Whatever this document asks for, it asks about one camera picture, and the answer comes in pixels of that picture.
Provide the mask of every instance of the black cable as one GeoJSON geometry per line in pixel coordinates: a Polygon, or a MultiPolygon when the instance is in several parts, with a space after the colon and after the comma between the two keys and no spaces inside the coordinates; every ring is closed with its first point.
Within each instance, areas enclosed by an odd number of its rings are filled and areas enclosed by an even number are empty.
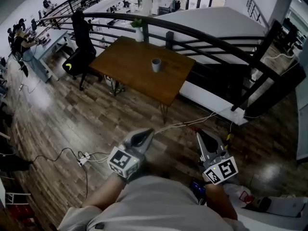
{"type": "MultiPolygon", "coordinates": [[[[71,148],[66,147],[66,148],[64,148],[64,149],[61,150],[60,154],[59,154],[59,155],[57,156],[57,158],[54,159],[54,160],[53,160],[53,159],[50,159],[50,158],[48,158],[48,157],[46,157],[46,156],[44,156],[44,155],[38,155],[38,156],[33,160],[33,163],[34,163],[39,157],[44,157],[46,160],[49,160],[49,161],[51,161],[51,162],[56,162],[56,161],[60,158],[60,156],[61,156],[61,154],[63,153],[63,151],[66,150],[66,149],[69,149],[69,150],[73,153],[73,155],[74,155],[74,157],[76,158],[76,160],[79,161],[79,158],[76,157],[74,151],[73,151],[71,148]]],[[[87,197],[88,197],[88,173],[87,173],[86,169],[85,169],[83,166],[81,166],[81,167],[82,167],[82,169],[83,169],[83,170],[85,171],[85,173],[86,173],[86,198],[87,198],[87,197]]]]}
{"type": "Polygon", "coordinates": [[[38,86],[38,84],[40,83],[40,81],[41,81],[41,80],[39,80],[39,82],[35,85],[34,89],[33,89],[31,92],[29,92],[29,86],[24,85],[25,87],[27,87],[27,91],[28,91],[29,94],[31,94],[31,93],[34,92],[35,88],[38,86]]]}

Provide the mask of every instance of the red object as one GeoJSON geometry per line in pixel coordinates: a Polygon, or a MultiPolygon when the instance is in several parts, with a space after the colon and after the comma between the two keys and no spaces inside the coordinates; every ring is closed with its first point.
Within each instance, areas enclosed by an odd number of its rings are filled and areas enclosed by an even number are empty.
{"type": "Polygon", "coordinates": [[[25,218],[34,218],[35,213],[30,205],[10,205],[8,210],[12,216],[17,220],[23,220],[25,218]]]}
{"type": "Polygon", "coordinates": [[[255,197],[249,195],[246,191],[243,191],[239,199],[244,203],[249,204],[255,199],[255,197]]]}

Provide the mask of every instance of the office worker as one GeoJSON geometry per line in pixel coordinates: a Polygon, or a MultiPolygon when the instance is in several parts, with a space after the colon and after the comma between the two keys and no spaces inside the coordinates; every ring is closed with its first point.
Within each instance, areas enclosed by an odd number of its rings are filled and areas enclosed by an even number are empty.
{"type": "Polygon", "coordinates": [[[36,73],[36,75],[44,82],[48,80],[48,75],[45,67],[42,63],[36,59],[31,51],[31,47],[34,45],[38,45],[39,43],[34,41],[31,43],[27,43],[26,39],[21,36],[22,28],[19,24],[17,24],[14,29],[15,38],[14,38],[14,49],[22,55],[22,60],[30,65],[32,70],[36,73]]]}
{"type": "Polygon", "coordinates": [[[21,19],[19,20],[19,22],[18,22],[18,24],[22,26],[23,31],[26,30],[25,21],[26,21],[26,20],[24,20],[23,18],[21,18],[21,19]]]}
{"type": "Polygon", "coordinates": [[[14,44],[14,33],[12,32],[12,29],[9,28],[8,29],[8,41],[9,41],[9,44],[10,44],[10,47],[12,47],[12,45],[14,44]]]}

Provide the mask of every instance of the wooden tabletop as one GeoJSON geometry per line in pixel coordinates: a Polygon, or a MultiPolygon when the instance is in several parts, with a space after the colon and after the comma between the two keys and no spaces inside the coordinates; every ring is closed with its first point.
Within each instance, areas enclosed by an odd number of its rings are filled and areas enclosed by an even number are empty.
{"type": "Polygon", "coordinates": [[[90,67],[170,106],[194,62],[194,59],[171,50],[122,36],[104,50],[90,67]],[[162,69],[158,73],[152,69],[153,58],[162,61],[162,69]]]}

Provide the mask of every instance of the white shirt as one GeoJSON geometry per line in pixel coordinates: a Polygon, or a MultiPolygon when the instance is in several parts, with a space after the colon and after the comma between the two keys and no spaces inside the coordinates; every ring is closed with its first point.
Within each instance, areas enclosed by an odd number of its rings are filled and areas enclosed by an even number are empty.
{"type": "Polygon", "coordinates": [[[58,231],[244,231],[239,221],[223,219],[198,205],[190,189],[154,176],[132,181],[103,212],[94,206],[70,208],[58,231]]]}

